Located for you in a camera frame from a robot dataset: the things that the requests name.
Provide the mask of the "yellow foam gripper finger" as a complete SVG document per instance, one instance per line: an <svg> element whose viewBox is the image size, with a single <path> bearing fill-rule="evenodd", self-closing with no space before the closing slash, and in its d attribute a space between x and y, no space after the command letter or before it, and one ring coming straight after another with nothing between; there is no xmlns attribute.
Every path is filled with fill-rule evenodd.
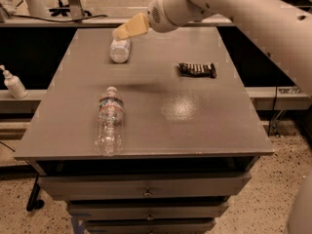
<svg viewBox="0 0 312 234"><path fill-rule="evenodd" d="M112 36L116 41L126 40L148 32L148 16L139 13L113 30Z"/></svg>

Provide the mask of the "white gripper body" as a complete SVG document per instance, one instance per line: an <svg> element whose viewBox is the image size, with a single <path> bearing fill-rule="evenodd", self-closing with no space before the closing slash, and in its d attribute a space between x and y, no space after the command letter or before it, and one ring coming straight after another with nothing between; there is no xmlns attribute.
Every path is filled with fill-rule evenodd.
<svg viewBox="0 0 312 234"><path fill-rule="evenodd" d="M180 0L152 0L147 9L151 27L160 33L176 30L179 22Z"/></svg>

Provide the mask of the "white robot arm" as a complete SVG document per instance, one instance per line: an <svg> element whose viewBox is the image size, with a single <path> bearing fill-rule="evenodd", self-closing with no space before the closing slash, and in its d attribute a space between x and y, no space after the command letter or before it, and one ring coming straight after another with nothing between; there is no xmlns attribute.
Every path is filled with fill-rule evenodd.
<svg viewBox="0 0 312 234"><path fill-rule="evenodd" d="M312 97L312 15L282 0L152 0L114 29L115 40L170 32L191 21L222 15Z"/></svg>

